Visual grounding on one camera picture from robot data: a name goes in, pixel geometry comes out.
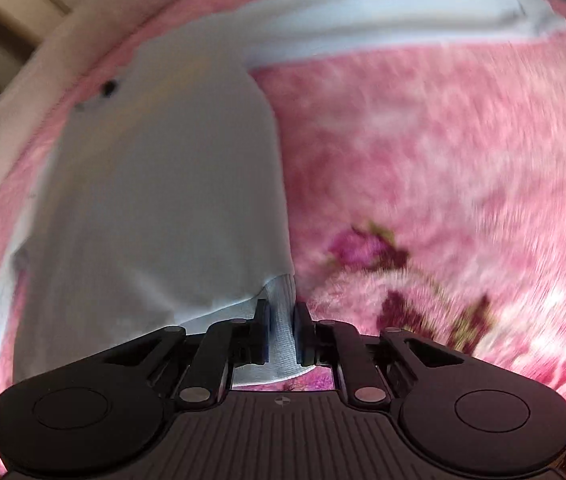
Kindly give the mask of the light blue sweatshirt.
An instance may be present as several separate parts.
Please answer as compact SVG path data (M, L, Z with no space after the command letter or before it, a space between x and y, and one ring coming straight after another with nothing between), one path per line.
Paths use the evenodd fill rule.
M34 179L0 265L0 354L25 276L18 378L169 325L249 318L259 299L270 354L238 383L300 376L277 126L251 71L565 30L546 0L258 0L147 41L74 109Z

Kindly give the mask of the pink floral fleece blanket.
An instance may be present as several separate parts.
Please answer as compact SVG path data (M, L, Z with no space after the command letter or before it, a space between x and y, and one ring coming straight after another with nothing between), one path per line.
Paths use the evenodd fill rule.
M258 0L171 0L54 106L0 186L0 265L74 109L112 91L147 41ZM566 18L566 0L546 0ZM566 30L534 41L383 47L255 68L277 126L296 287L312 320L390 327L522 375L566 400ZM29 281L17 283L0 394ZM100 477L461 478L420 462L384 415L349 408L327 367L242 386L176 416Z

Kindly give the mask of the white ribbed pillow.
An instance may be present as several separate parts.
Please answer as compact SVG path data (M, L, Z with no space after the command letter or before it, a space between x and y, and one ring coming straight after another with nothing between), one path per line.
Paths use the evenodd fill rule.
M0 95L0 186L45 117L93 65L171 0L83 0Z

